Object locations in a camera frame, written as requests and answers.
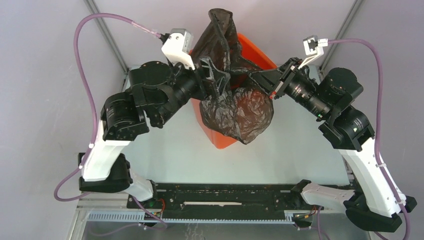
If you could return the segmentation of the black plastic trash bag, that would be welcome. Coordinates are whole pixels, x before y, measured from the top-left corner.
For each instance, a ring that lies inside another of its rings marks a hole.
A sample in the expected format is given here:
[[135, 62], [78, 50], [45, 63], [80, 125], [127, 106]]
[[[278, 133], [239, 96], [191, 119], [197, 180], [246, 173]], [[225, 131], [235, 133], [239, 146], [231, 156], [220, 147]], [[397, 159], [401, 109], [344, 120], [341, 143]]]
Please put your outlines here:
[[248, 38], [238, 33], [233, 13], [208, 11], [209, 24], [190, 55], [206, 67], [207, 96], [192, 99], [195, 116], [217, 149], [235, 142], [251, 143], [271, 124], [272, 100], [248, 77], [276, 65]]

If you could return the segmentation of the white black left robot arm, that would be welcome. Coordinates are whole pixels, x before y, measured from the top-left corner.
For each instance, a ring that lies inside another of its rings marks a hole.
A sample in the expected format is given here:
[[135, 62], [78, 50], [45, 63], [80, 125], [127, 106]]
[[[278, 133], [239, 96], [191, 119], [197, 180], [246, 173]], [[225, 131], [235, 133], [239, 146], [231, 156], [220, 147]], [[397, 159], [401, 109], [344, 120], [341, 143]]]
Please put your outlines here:
[[85, 193], [125, 192], [153, 208], [158, 202], [155, 182], [131, 169], [123, 149], [150, 128], [163, 128], [191, 99], [220, 96], [231, 76], [204, 57], [194, 67], [149, 61], [130, 70], [128, 78], [129, 88], [104, 102], [95, 142], [81, 157], [78, 186]]

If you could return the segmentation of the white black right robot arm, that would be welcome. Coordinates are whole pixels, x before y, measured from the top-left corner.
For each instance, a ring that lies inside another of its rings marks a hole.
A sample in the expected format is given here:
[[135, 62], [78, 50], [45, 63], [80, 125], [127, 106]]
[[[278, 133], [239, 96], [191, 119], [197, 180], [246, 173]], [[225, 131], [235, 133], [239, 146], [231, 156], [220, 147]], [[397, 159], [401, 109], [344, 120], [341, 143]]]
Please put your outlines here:
[[291, 97], [312, 113], [324, 138], [351, 168], [358, 187], [342, 190], [302, 180], [291, 191], [291, 204], [297, 209], [308, 205], [322, 206], [344, 213], [358, 228], [368, 232], [393, 233], [417, 201], [401, 191], [393, 193], [391, 175], [381, 156], [375, 154], [375, 131], [366, 115], [352, 106], [363, 92], [355, 74], [336, 67], [317, 83], [300, 66], [299, 58], [284, 65], [249, 74], [271, 99]]

